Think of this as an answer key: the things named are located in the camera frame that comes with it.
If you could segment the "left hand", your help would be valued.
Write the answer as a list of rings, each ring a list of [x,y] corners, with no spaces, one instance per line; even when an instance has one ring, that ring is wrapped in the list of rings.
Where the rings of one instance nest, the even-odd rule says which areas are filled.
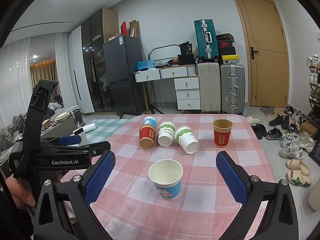
[[[18,209],[35,206],[36,201],[31,192],[13,175],[6,179],[6,184]]]

